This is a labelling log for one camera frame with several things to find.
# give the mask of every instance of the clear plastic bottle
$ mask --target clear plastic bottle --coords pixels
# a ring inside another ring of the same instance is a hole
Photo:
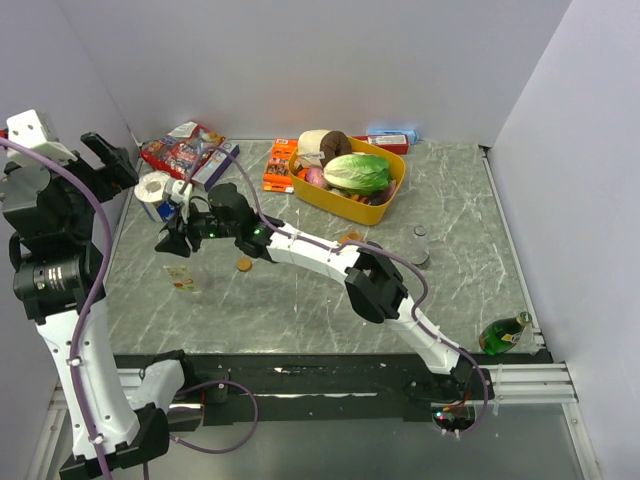
[[[431,265],[427,229],[422,225],[411,227],[408,259],[416,267],[426,270]]]

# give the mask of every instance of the red snack bag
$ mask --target red snack bag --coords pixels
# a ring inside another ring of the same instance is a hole
[[[198,146],[220,145],[225,137],[195,123],[183,123],[167,135],[145,143],[140,156],[156,170],[163,170],[174,178],[184,180],[193,162],[198,157]],[[201,166],[213,152],[202,159]]]

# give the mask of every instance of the gray marble tabletop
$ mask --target gray marble tabletop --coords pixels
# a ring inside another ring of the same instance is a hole
[[[271,141],[240,141],[239,159],[256,187]],[[422,309],[452,340],[479,352],[485,325],[525,310],[509,242],[477,146],[420,143],[404,157],[405,182],[382,221],[363,227],[294,195],[259,192],[265,213],[313,235],[339,239],[357,228],[367,240],[400,255],[412,226],[428,231],[429,296]],[[247,195],[238,171],[220,182]],[[185,260],[157,254],[161,225],[133,198],[107,281],[110,335],[116,353],[394,353],[408,346],[384,325],[364,322],[344,287],[292,265],[257,260],[236,269],[242,253],[231,239],[203,242]],[[176,290],[164,266],[186,265],[201,293]],[[417,278],[399,266],[414,298]],[[530,329],[513,352],[535,352]]]

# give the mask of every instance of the bottle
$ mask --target bottle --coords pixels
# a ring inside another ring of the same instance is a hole
[[[508,352],[515,347],[523,330],[532,320],[529,312],[519,313],[515,318],[496,320],[480,334],[480,348],[489,355]]]
[[[427,229],[422,225],[415,225],[411,231],[409,245],[408,260],[422,270],[429,268],[431,257],[429,256],[429,244],[427,243]]]

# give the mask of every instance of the green bottle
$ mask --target green bottle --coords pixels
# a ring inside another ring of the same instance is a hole
[[[529,312],[519,313],[515,318],[496,320],[480,334],[480,348],[489,355],[508,352],[515,347],[522,331],[532,320]]]

